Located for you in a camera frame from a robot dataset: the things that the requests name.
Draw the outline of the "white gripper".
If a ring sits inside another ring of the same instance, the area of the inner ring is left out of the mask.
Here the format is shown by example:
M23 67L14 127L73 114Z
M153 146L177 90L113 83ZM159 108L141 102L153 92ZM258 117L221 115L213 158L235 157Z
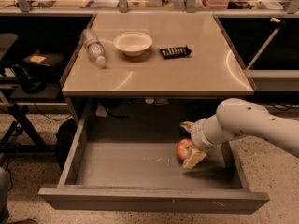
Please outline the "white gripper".
M184 169L194 168L209 152L222 143L221 126L215 117L200 119L195 123L191 121L182 121L179 126L188 133L191 133L191 139L198 148L189 147L182 167Z

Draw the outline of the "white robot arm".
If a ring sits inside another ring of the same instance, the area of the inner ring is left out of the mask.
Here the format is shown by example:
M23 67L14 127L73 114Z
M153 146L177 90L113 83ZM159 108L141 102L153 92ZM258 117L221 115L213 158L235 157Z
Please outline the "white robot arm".
M183 159L185 169L194 168L223 143L244 136L263 139L299 157L299 121L271 115L263 106L241 99L226 99L215 115L196 122L183 121L180 126L191 135L193 143Z

